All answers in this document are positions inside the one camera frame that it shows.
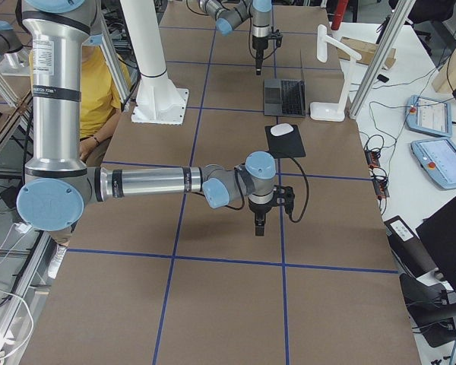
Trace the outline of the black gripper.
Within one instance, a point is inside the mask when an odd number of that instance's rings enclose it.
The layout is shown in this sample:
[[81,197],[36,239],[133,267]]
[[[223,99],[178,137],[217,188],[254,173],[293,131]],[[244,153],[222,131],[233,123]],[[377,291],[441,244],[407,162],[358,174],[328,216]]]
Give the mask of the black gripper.
[[254,213],[255,235],[264,236],[267,213],[275,207],[275,202],[267,202],[263,204],[255,203],[249,200],[249,209]]
[[268,37],[252,36],[252,48],[255,50],[255,73],[261,75],[264,52],[268,48]]

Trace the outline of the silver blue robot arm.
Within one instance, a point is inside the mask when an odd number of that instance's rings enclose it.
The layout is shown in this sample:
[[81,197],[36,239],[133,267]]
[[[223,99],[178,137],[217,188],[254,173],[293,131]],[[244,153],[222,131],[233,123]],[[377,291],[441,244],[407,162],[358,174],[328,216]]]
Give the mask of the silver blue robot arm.
[[[133,122],[181,125],[187,89],[169,79],[154,1],[120,1],[138,67],[140,85]],[[271,1],[239,1],[225,8],[218,1],[199,1],[203,15],[215,20],[223,35],[249,19],[255,69],[260,75],[271,38]],[[203,192],[212,208],[248,196],[255,214],[255,235],[264,233],[265,214],[275,206],[274,158],[253,152],[245,163],[225,170],[176,167],[106,170],[99,166],[122,114],[120,82],[125,66],[113,71],[119,56],[102,52],[110,41],[100,1],[17,1],[17,18],[32,35],[30,62],[33,97],[33,157],[24,165],[24,185],[17,211],[36,229],[62,240],[73,231],[91,202],[108,197],[174,192]]]
[[216,29],[224,36],[232,33],[238,26],[249,20],[252,22],[252,45],[255,51],[255,73],[261,74],[264,52],[268,49],[269,39],[273,39],[271,26],[271,1],[239,1],[233,8],[225,8],[220,1],[198,1],[201,12],[215,20]]

